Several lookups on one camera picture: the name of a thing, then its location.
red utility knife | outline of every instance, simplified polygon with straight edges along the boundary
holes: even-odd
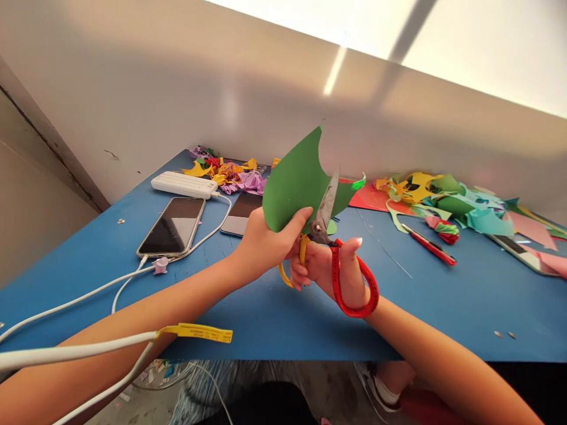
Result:
[[[425,236],[421,236],[419,233],[417,233],[414,229],[412,229],[411,227],[409,227],[408,225],[405,225],[404,223],[402,223],[402,227],[407,230],[409,232],[409,234],[419,243],[421,243],[421,245],[423,245],[424,247],[426,247],[429,251],[433,252],[433,254],[440,258],[441,260],[443,260],[444,262],[446,262],[448,265],[450,266],[456,266],[457,265],[457,260],[455,260],[452,256],[450,256],[449,254],[447,254],[445,251],[443,251],[443,248],[441,248],[439,245],[437,245],[435,242],[431,242],[429,239],[427,239]]]

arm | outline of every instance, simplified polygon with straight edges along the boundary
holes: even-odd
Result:
[[[341,249],[341,289],[352,308],[366,304],[370,291],[356,260],[362,239],[351,239]],[[315,281],[333,298],[331,251],[310,243],[305,266],[298,246],[290,252],[292,284],[298,290]],[[463,418],[482,424],[540,424],[532,409],[478,356],[437,329],[412,316],[384,297],[366,319],[435,392]]]
[[[108,341],[157,331],[180,322],[195,322],[231,292],[276,266],[299,236],[311,213],[312,208],[298,211],[286,228],[280,233],[273,233],[268,229],[263,211],[259,208],[250,216],[239,247],[229,257],[105,317],[61,345]],[[149,364],[173,340],[174,337],[170,335],[160,337],[146,363]],[[30,367],[16,373],[0,385],[2,422],[14,425],[54,423],[122,379],[132,369],[145,345],[143,343],[83,360]],[[84,423],[109,401],[107,399],[76,417],[74,423]]]

red paper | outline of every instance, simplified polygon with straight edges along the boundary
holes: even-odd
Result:
[[[343,183],[352,182],[351,180],[347,179],[340,179],[340,181]],[[388,213],[389,211],[386,207],[386,201],[388,199],[390,199],[390,197],[386,192],[377,190],[372,183],[367,183],[362,189],[354,194],[353,199],[350,201],[348,206],[365,208],[367,210],[374,211],[384,211],[385,213]],[[396,210],[401,214],[415,215],[411,207],[405,202],[390,201],[388,205],[391,209]]]
[[[536,251],[535,249],[527,246],[522,245],[526,251],[534,254],[542,264],[545,266],[543,267],[544,272],[555,272],[559,273],[562,278],[567,279],[567,259],[559,256],[554,256],[553,254],[542,253],[540,251]]]
[[[534,242],[537,242],[546,248],[558,251],[555,241],[542,223],[514,211],[508,211],[508,215],[512,219],[514,229],[518,233],[521,233],[525,237],[530,238]]]

forearm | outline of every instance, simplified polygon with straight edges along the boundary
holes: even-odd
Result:
[[[366,319],[463,418],[482,424],[536,424],[537,415],[484,361],[385,298]]]
[[[231,257],[182,282],[136,302],[72,336],[61,345],[91,344],[192,323],[255,276],[247,276]],[[147,364],[174,340],[162,336]],[[133,367],[146,343],[78,361],[26,368],[0,385],[0,411],[11,424],[51,424],[114,385]]]

hand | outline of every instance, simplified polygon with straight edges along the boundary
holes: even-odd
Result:
[[[362,245],[362,238],[349,239],[341,248],[341,293],[344,303],[350,308],[361,308],[370,298],[370,290],[364,283],[356,251]],[[303,285],[309,286],[313,280],[325,293],[335,300],[333,278],[331,276],[332,252],[328,246],[309,242],[305,253],[305,265],[299,260],[299,242],[296,242],[287,255],[291,264],[291,284],[298,291]]]
[[[243,272],[250,275],[250,281],[284,260],[312,213],[313,208],[302,208],[282,231],[274,233],[266,224],[262,207],[252,211],[242,241],[233,254]]]

